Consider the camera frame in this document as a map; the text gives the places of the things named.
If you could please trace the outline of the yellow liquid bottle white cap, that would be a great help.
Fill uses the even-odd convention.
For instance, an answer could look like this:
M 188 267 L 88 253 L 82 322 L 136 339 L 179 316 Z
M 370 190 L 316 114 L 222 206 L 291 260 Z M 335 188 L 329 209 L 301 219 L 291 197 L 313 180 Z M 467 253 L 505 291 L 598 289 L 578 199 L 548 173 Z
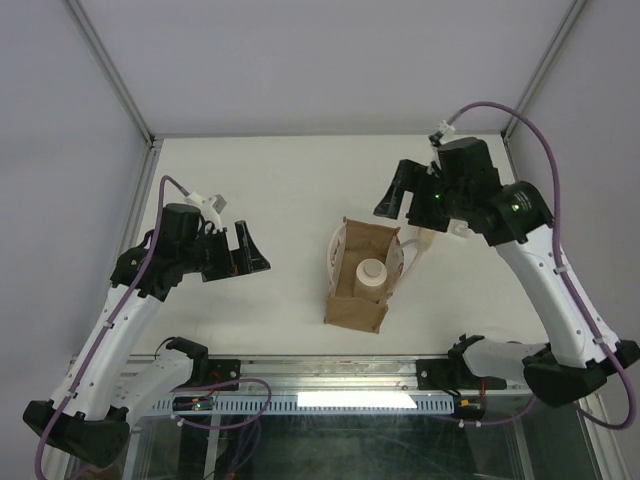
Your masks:
M 437 236 L 437 232 L 431 229 L 419 228 L 417 233 L 418 249 L 421 252 L 426 252 L 431 248 L 433 242 Z

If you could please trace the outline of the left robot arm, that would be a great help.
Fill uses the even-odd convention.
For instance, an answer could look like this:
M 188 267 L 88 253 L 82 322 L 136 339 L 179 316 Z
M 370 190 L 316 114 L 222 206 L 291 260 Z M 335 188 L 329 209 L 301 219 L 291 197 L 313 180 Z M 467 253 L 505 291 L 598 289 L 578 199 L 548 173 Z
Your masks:
M 226 229 L 215 229 L 197 207 L 162 207 L 144 241 L 117 260 L 103 311 L 63 383 L 49 399 L 26 407 L 25 423 L 47 445 L 105 468 L 157 400 L 179 387 L 212 383 L 207 347 L 182 337 L 128 383 L 119 378 L 147 324 L 185 276 L 211 282 L 270 269 L 246 222 L 236 222 L 235 231 L 232 250 Z

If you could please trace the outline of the clear square bottle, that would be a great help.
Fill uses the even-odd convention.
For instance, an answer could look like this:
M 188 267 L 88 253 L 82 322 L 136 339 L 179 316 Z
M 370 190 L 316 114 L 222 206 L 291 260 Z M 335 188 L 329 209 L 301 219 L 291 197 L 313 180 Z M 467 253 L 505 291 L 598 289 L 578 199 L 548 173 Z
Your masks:
M 460 239 L 467 239 L 471 235 L 471 229 L 466 221 L 451 219 L 448 226 L 448 233 Z

